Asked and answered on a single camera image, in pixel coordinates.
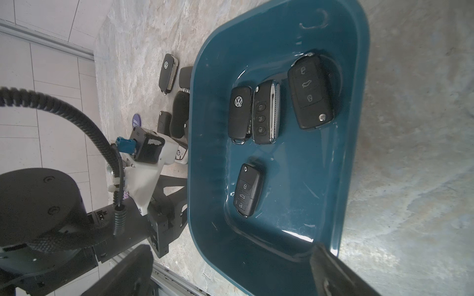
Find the black key fob bottom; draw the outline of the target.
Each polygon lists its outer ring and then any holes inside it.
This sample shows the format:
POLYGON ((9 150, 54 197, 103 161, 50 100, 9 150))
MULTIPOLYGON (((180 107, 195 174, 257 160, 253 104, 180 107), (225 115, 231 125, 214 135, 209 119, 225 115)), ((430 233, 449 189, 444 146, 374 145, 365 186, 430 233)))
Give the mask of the black key fob bottom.
POLYGON ((260 168, 252 164, 241 166, 233 200, 233 205, 241 216, 249 218, 254 214, 263 184, 264 173, 260 168))

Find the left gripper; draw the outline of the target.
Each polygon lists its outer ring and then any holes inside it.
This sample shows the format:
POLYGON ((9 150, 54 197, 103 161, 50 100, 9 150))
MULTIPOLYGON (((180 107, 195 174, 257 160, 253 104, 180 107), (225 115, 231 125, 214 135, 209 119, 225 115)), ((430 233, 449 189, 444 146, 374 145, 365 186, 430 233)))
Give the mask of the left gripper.
POLYGON ((169 253, 188 223, 187 179, 161 175, 148 206, 151 232, 148 238, 157 257, 169 253))

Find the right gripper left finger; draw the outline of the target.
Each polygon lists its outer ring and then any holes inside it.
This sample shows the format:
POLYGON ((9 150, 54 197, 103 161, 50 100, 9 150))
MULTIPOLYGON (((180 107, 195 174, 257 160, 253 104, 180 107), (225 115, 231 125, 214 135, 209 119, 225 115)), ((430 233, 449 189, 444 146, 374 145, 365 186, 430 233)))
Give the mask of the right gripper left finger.
POLYGON ((148 294, 153 254, 150 246, 139 245, 83 296, 146 296, 148 294))

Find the black chrome key fob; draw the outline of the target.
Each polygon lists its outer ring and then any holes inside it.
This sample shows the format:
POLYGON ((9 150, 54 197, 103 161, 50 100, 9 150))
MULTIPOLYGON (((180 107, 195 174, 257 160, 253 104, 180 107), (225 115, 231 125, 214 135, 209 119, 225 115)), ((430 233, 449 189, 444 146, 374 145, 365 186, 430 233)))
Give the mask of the black chrome key fob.
POLYGON ((254 93, 253 139, 256 144, 273 144, 280 129, 280 84, 267 80, 254 93))

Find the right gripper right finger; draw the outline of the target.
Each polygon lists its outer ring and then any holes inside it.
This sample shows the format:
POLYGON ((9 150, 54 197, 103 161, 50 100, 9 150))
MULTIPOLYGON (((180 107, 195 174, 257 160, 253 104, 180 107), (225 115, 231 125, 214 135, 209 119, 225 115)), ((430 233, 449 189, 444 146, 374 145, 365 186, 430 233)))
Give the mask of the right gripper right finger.
POLYGON ((312 249, 310 266, 318 296, 381 296, 321 243, 312 249))

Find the teal storage tray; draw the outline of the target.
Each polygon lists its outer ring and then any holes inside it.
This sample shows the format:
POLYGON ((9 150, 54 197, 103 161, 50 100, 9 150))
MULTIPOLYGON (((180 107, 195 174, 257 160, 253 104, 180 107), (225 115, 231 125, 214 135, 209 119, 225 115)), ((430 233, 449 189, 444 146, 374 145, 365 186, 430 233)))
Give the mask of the teal storage tray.
POLYGON ((356 151, 369 24, 357 1, 269 1, 214 30, 196 58, 190 102, 188 225, 205 261, 251 296, 314 296, 312 249, 339 251, 356 151), (330 84, 334 119, 299 127, 287 73, 307 52, 330 84), (281 85, 275 143, 233 144, 231 90, 281 85), (233 205, 243 164, 264 173, 254 214, 233 205))

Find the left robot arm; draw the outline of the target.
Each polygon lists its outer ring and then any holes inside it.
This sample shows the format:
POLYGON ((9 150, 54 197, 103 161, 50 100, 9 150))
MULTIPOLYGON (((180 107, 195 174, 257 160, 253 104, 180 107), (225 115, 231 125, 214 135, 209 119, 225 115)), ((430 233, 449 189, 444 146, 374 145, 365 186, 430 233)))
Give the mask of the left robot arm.
POLYGON ((179 237, 186 180, 164 176, 182 144, 136 127, 129 138, 110 143, 97 125, 73 105, 35 91, 1 88, 2 107, 49 112, 79 128, 112 173, 113 199, 88 212, 76 181, 50 168, 24 168, 1 175, 1 294, 17 289, 46 296, 118 254, 125 257, 88 296, 158 296, 154 257, 179 237))

